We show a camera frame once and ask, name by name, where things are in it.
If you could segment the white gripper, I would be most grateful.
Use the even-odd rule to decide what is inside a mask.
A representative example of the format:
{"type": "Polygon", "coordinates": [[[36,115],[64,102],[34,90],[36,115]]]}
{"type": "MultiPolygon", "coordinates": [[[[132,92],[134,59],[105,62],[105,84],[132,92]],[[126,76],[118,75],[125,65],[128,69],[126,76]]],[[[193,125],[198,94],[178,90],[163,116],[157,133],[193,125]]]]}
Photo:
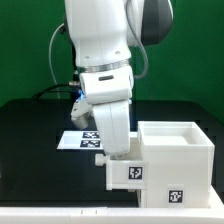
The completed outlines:
{"type": "Polygon", "coordinates": [[[107,155],[123,155],[130,150],[129,101],[94,105],[95,123],[107,155]]]}

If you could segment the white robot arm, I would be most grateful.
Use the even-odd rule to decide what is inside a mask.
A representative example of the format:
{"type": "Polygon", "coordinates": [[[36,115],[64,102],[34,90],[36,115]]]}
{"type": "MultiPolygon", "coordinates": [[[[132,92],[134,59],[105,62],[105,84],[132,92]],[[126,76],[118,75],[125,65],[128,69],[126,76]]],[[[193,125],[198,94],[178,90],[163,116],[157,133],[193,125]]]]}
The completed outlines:
{"type": "Polygon", "coordinates": [[[73,122],[84,128],[92,113],[108,155],[130,150],[129,99],[134,81],[131,46],[160,43],[171,29],[170,0],[65,0],[70,39],[84,97],[74,103],[73,122]]]}

